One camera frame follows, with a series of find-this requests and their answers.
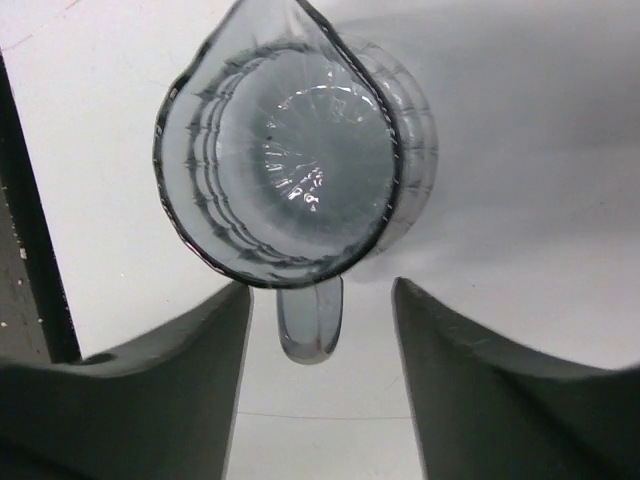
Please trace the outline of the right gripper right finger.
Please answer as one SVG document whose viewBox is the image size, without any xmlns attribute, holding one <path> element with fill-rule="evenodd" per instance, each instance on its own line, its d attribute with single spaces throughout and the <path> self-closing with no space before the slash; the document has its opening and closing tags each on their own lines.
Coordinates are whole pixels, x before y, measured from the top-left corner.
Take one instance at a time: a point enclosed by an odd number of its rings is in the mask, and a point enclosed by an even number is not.
<svg viewBox="0 0 640 480">
<path fill-rule="evenodd" d="M 542 353 L 393 285 L 396 336 L 427 479 L 635 479 L 639 369 Z"/>
</svg>

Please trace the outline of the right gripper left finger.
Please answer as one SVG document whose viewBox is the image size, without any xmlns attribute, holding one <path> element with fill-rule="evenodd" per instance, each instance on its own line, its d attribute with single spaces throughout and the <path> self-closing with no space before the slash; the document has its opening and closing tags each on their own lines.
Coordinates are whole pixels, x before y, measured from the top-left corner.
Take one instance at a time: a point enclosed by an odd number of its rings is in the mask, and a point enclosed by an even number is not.
<svg viewBox="0 0 640 480">
<path fill-rule="evenodd" d="M 232 283 L 78 364 L 1 363 L 5 479 L 222 479 L 251 314 Z"/>
</svg>

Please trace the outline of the clear glass pitcher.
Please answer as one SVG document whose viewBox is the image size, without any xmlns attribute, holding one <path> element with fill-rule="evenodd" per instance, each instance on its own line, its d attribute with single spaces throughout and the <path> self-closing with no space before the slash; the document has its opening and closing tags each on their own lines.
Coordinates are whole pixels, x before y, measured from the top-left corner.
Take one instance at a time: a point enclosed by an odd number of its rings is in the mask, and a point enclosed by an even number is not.
<svg viewBox="0 0 640 480">
<path fill-rule="evenodd" d="M 293 362 L 335 351 L 344 275 L 399 242 L 434 186 L 427 98 L 393 55 L 307 1 L 237 1 L 154 125 L 161 204 L 216 272 L 276 294 Z"/>
</svg>

